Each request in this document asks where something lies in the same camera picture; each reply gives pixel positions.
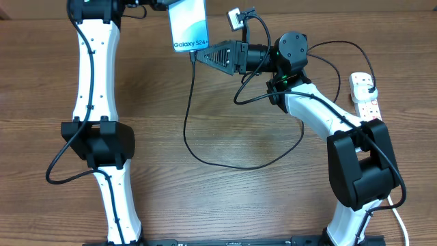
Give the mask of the black smartphone with lit screen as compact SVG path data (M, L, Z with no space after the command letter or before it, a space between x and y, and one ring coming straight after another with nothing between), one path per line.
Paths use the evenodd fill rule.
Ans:
M190 52L209 46L205 0L181 0L168 9L175 52Z

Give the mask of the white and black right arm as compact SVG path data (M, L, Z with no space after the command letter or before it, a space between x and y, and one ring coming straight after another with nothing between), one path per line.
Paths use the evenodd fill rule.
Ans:
M294 236L292 243L385 245L383 236L366 236L365 230L375 212L395 209L405 201L382 205L397 187L406 194L388 128L382 120L364 120L322 95L305 72L309 57L306 35L295 31L283 34L274 44L228 40L192 56L224 73L243 74L246 80L272 73L267 92L246 102L267 98L326 142L328 177L337 198L334 217L322 235Z

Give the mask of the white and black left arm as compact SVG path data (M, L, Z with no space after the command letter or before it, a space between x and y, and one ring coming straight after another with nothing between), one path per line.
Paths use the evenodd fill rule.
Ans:
M68 1L67 15L79 41L79 86L72 120L61 136L85 161L98 183L107 217L104 245L146 245L130 181L135 134L119 121L115 105L115 56L126 8L165 11L170 1Z

